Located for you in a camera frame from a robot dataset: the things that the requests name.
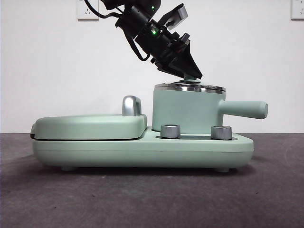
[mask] pot handle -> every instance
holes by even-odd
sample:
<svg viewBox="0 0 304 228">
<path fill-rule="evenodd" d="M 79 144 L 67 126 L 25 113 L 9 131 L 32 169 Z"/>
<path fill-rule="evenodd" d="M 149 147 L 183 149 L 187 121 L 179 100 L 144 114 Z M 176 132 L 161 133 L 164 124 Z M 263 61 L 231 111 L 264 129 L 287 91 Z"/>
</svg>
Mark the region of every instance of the pot handle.
<svg viewBox="0 0 304 228">
<path fill-rule="evenodd" d="M 264 101 L 221 101 L 219 113 L 265 119 L 268 115 L 268 104 Z"/>
</svg>

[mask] wall socket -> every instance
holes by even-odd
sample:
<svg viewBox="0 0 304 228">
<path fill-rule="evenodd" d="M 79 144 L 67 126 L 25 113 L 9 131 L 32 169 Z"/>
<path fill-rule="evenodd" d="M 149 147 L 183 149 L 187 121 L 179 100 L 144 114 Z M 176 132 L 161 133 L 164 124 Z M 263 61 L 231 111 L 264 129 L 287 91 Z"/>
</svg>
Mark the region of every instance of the wall socket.
<svg viewBox="0 0 304 228">
<path fill-rule="evenodd" d="M 77 19 L 78 20 L 99 20 L 99 18 L 89 10 L 84 0 L 77 1 Z M 91 6 L 99 11 L 99 0 L 89 0 Z"/>
<path fill-rule="evenodd" d="M 304 20 L 304 0 L 291 0 L 291 20 Z"/>
</svg>

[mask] gray tabletop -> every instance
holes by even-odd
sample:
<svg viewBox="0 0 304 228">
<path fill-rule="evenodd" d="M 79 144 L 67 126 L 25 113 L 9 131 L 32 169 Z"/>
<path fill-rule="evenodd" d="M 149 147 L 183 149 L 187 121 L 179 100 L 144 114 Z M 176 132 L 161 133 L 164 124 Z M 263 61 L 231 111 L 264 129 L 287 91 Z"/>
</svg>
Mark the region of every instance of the gray tabletop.
<svg viewBox="0 0 304 228">
<path fill-rule="evenodd" d="M 250 163 L 211 169 L 38 162 L 29 134 L 1 134 L 1 227 L 304 227 L 304 134 L 244 134 Z"/>
</svg>

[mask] white wall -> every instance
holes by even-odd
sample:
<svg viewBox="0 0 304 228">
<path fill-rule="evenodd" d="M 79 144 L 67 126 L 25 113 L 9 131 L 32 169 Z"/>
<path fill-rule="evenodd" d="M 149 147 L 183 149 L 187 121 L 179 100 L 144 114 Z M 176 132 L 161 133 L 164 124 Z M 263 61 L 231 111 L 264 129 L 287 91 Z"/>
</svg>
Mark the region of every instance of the white wall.
<svg viewBox="0 0 304 228">
<path fill-rule="evenodd" d="M 155 18 L 181 2 L 189 18 L 176 30 L 191 35 L 203 82 L 226 87 L 227 100 L 269 103 L 265 120 L 225 124 L 304 132 L 304 21 L 290 20 L 290 0 L 163 0 Z M 78 22 L 76 0 L 2 0 L 1 132 L 27 133 L 45 116 L 121 113 L 125 95 L 141 98 L 151 124 L 154 85 L 178 78 L 139 61 L 115 21 Z"/>
</svg>

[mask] stainless steel rim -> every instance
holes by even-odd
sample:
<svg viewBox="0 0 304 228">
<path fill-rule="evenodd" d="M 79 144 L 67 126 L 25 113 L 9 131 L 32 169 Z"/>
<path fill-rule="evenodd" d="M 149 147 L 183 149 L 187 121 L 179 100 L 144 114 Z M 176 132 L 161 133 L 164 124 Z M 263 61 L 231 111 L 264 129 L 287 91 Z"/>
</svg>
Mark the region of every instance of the stainless steel rim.
<svg viewBox="0 0 304 228">
<path fill-rule="evenodd" d="M 175 91 L 191 91 L 191 92 L 205 92 L 205 93 L 216 93 L 225 94 L 226 89 L 219 86 L 203 85 L 198 82 L 175 82 L 170 84 L 159 84 L 155 86 L 154 90 L 175 90 Z"/>
</svg>

